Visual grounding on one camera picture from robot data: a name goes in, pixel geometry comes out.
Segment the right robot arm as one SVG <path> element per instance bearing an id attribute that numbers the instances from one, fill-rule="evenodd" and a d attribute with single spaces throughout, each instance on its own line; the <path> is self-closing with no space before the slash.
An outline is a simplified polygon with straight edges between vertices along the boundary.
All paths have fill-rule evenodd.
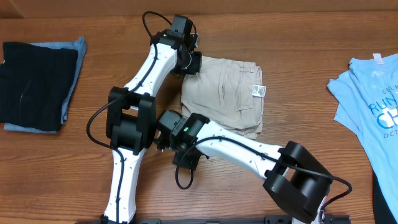
<path id="1" fill-rule="evenodd" d="M 330 191 L 330 173 L 302 145 L 286 146 L 248 139 L 193 113 L 164 111 L 158 120 L 158 149 L 175 151 L 173 164 L 194 172 L 201 156 L 224 159 L 264 181 L 273 201 L 294 223 L 320 223 L 321 207 Z"/>

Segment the beige khaki shorts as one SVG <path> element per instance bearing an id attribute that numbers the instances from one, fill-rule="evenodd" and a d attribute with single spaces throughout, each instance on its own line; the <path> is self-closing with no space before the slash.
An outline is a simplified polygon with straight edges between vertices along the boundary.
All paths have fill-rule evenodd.
<path id="1" fill-rule="evenodd" d="M 263 127 L 264 99 L 252 95 L 254 85 L 262 86 L 256 63 L 203 56 L 200 71 L 183 80 L 182 114 L 202 114 L 255 140 Z"/>

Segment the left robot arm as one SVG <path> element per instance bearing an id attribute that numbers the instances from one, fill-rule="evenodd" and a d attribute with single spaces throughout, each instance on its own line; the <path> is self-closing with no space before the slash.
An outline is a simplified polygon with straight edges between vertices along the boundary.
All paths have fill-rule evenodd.
<path id="1" fill-rule="evenodd" d="M 176 15 L 170 27 L 150 37 L 150 51 L 135 77 L 124 87 L 109 92 L 106 136 L 113 153 L 113 176 L 108 205 L 101 223 L 133 223 L 141 162 L 155 138 L 155 96 L 166 76 L 199 71 L 201 53 L 197 30 L 185 16 Z"/>

